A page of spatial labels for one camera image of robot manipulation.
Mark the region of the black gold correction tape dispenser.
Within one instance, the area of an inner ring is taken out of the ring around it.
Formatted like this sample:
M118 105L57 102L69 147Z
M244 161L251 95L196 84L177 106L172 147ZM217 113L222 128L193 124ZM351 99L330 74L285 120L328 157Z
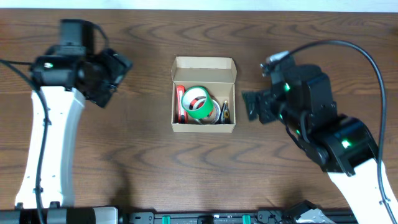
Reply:
M230 124L230 115L229 115L229 106L228 106L228 101L225 100L222 107L221 107L221 114L219 118L220 124Z

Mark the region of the white clear tape roll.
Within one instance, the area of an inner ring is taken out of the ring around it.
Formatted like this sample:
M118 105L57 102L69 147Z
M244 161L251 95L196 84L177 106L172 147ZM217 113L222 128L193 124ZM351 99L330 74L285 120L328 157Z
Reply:
M205 118L195 119L195 121L197 123L199 123L199 124L216 124L218 122L220 114L221 114L221 108L216 100L212 99L212 101L213 101L212 112Z

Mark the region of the cardboard box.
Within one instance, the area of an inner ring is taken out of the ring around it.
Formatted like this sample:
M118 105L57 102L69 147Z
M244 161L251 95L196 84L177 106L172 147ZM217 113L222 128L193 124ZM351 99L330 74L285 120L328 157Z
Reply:
M228 57L176 57L172 68L172 115L171 125L176 133L232 133L236 125L235 81L237 69ZM230 124L199 124L187 114L187 123L178 123L176 86L185 91L193 86L202 86L222 107L228 101Z

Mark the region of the green tape roll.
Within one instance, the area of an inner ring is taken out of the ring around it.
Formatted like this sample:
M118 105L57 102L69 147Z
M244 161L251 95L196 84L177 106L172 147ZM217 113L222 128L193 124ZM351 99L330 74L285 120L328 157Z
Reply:
M195 110L190 110L189 105L191 101L198 96L205 96L206 100L203 101L201 107ZM202 119L212 112L213 101L205 88L203 88L202 86L193 86L189 88L182 96L182 106L192 118Z

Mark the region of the red utility knife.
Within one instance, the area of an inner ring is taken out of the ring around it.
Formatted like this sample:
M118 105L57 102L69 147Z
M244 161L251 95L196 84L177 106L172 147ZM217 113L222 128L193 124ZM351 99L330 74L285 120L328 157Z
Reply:
M182 106L182 96L185 93L185 87L183 85L176 86L176 97L177 97L177 115L178 123L187 123L187 112Z

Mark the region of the small red black cutter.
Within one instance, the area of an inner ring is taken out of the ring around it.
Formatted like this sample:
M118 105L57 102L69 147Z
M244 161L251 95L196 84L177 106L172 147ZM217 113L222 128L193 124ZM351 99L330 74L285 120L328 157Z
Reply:
M203 101L205 101L205 100L206 100L205 96L198 96L198 97L194 98L189 105L189 109L195 110L195 109L201 107L203 104Z

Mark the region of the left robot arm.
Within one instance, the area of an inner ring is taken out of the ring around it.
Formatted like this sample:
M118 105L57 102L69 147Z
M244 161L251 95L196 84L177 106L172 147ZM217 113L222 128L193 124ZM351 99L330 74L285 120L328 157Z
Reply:
M74 204L73 157L85 103L104 108L132 67L113 49L86 55L59 52L35 60L30 72L39 90L31 95L32 134L17 208Z

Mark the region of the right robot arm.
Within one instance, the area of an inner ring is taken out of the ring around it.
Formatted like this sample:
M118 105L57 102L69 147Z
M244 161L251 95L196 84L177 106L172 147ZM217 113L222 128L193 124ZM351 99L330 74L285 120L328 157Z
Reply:
M280 121L297 147L339 188L358 223L397 223L397 200L374 140L358 118L339 114L330 79L317 65L263 64L271 87L242 93L248 118Z

